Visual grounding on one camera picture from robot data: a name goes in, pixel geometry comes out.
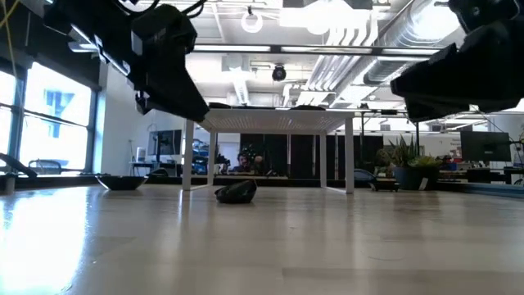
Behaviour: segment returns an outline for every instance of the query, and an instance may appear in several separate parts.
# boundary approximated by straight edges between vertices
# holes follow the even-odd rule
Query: security camera
[[[275,69],[273,70],[273,81],[283,81],[286,78],[286,70],[284,69],[284,66],[282,65],[276,65]]]

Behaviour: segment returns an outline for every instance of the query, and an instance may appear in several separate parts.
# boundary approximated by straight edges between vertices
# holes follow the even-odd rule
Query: white table
[[[353,117],[349,111],[291,111],[263,109],[211,109],[200,126],[210,133],[210,157],[208,165],[215,165],[218,133],[240,134],[306,134],[320,136],[320,185],[328,187],[326,136],[346,125],[346,193],[355,189],[353,156]],[[187,120],[186,146],[183,165],[183,190],[191,190],[192,143],[195,123]],[[208,170],[207,183],[213,184],[213,171]]]

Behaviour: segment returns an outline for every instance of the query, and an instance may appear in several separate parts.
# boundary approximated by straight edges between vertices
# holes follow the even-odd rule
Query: window frame
[[[9,62],[8,65],[5,61],[0,61],[0,71],[9,74],[14,75],[11,63]],[[26,86],[27,86],[27,78],[28,78],[28,69],[22,68],[20,66],[16,67],[16,90],[15,90],[15,97],[12,105],[7,105],[5,103],[0,102],[0,106],[3,108],[11,110],[11,126],[10,126],[10,135],[9,135],[9,145],[7,149],[7,155],[14,157],[15,159],[20,160],[20,145],[22,141],[22,132],[24,128],[24,117],[27,116],[33,116],[33,117],[39,117],[44,120],[50,120],[53,122],[56,122],[60,125],[73,125],[85,128],[88,132],[88,140],[86,142],[87,148],[86,148],[86,155],[85,155],[85,165],[83,169],[69,169],[69,168],[62,168],[62,171],[64,172],[93,172],[93,151],[94,151],[94,138],[95,138],[95,124],[96,124],[96,114],[97,114],[97,98],[99,91],[97,89],[91,88],[91,101],[89,103],[89,117],[88,117],[88,125],[81,125],[77,124],[68,120],[63,120],[60,117],[50,116],[47,114],[39,113],[36,111],[29,111],[24,108],[25,105],[25,93],[26,93]],[[0,171],[8,172],[9,169],[7,169],[6,166],[0,166]]]

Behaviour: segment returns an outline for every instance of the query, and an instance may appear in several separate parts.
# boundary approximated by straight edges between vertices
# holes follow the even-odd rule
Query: glass window
[[[15,88],[15,77],[0,71],[0,102],[12,105],[15,99]]]
[[[11,132],[11,111],[0,108],[0,126],[0,152],[7,154]],[[6,163],[0,160],[0,166],[5,165]]]
[[[25,109],[87,126],[91,89],[33,63],[28,71]]]
[[[60,163],[62,168],[83,169],[88,146],[84,127],[64,125],[26,116],[20,145],[20,161],[29,165],[35,160]]]

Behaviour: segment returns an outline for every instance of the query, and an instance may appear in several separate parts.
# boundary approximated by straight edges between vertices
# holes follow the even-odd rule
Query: computer monitor
[[[511,161],[509,134],[504,132],[460,132],[465,161]]]
[[[147,155],[156,155],[156,145],[159,135],[162,138],[160,145],[160,154],[162,156],[180,155],[180,146],[182,144],[182,130],[163,130],[151,131],[149,133],[149,143],[147,145]]]

